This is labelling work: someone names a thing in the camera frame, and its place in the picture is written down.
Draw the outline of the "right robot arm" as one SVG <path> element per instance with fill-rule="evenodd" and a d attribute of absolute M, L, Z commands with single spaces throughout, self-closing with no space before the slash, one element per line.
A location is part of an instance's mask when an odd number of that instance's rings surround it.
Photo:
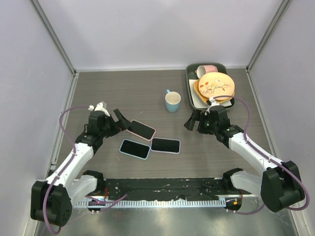
<path fill-rule="evenodd" d="M 184 127 L 193 130 L 195 122 L 199 123 L 199 133 L 214 135 L 260 174 L 255 177 L 238 170 L 222 182 L 224 192 L 234 194 L 239 189 L 246 190 L 260 196 L 272 212 L 304 200 L 305 191 L 297 165 L 277 159 L 253 142 L 242 128 L 230 123 L 224 106 L 213 106 L 206 111 L 194 110 Z"/>

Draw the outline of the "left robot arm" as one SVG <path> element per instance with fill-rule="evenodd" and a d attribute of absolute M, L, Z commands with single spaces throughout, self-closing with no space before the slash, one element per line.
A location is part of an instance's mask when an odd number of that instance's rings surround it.
<path fill-rule="evenodd" d="M 76 180 L 85 164 L 96 154 L 106 138 L 127 130 L 131 122 L 118 109 L 114 120 L 102 102 L 88 106 L 90 115 L 84 131 L 71 141 L 72 150 L 63 163 L 45 180 L 37 180 L 31 188 L 31 219 L 42 221 L 49 228 L 63 227 L 69 221 L 73 207 L 92 193 L 100 196 L 105 189 L 102 173 L 85 171 Z"/>

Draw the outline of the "white square plate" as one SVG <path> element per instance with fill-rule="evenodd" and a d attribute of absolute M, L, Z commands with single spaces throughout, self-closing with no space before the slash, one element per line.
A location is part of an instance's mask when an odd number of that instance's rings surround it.
<path fill-rule="evenodd" d="M 196 109 L 206 109 L 206 108 L 208 108 L 208 104 L 204 104 L 193 90 L 193 84 L 195 81 L 196 81 L 196 79 L 187 79 L 187 83 L 189 85 L 188 90 L 190 92 L 192 105 Z M 224 106 L 225 108 L 230 108 L 233 106 L 233 104 L 234 104 L 234 100 L 231 99 L 230 101 L 227 101 L 221 105 Z"/>

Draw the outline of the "blue mug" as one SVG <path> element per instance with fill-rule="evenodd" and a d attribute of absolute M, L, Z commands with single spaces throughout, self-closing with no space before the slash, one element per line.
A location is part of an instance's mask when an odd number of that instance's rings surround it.
<path fill-rule="evenodd" d="M 168 112 L 177 112 L 180 106 L 181 96 L 175 91 L 166 90 L 165 106 Z"/>

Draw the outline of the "woven yellow plate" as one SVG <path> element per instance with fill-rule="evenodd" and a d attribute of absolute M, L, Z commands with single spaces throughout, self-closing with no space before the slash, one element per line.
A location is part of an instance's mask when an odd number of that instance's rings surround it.
<path fill-rule="evenodd" d="M 207 104 L 207 101 L 209 100 L 209 98 L 203 96 L 200 91 L 199 91 L 199 80 L 196 80 L 193 84 L 193 90 L 194 92 L 198 95 L 198 97 L 201 99 L 201 101 L 204 103 L 204 104 Z M 231 97 L 224 97 L 224 100 L 218 100 L 216 99 L 216 101 L 219 103 L 219 104 L 223 104 L 227 101 L 230 101 L 232 98 Z"/>

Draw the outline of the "orange bird plate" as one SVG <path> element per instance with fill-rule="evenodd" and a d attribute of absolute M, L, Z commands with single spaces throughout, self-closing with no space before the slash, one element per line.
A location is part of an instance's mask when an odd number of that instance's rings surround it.
<path fill-rule="evenodd" d="M 206 98 L 233 95 L 235 83 L 227 74 L 210 72 L 203 75 L 198 82 L 198 90 Z"/>

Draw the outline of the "dark green tray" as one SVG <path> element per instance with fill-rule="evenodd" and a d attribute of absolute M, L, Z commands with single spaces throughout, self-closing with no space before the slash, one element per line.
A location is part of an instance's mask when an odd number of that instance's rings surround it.
<path fill-rule="evenodd" d="M 198 75 L 213 72 L 216 68 L 216 72 L 227 74 L 227 68 L 220 63 L 203 62 L 193 63 L 186 67 L 186 84 L 189 96 L 189 102 L 193 109 L 205 111 L 208 108 L 208 98 L 202 96 L 197 91 Z"/>

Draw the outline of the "pink cup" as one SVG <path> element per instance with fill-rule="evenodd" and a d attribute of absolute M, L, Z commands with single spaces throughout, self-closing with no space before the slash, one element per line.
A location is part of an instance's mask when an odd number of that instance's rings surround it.
<path fill-rule="evenodd" d="M 201 79 L 205 74 L 211 72 L 218 72 L 218 69 L 214 65 L 200 65 L 196 69 L 196 75 L 199 79 Z"/>

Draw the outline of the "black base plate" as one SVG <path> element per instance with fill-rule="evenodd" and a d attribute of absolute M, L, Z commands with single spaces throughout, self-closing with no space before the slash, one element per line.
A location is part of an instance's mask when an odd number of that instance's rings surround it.
<path fill-rule="evenodd" d="M 108 178 L 102 190 L 89 195 L 117 200 L 126 194 L 126 201 L 202 201 L 215 200 L 218 195 L 240 193 L 244 191 L 229 186 L 221 178 Z"/>

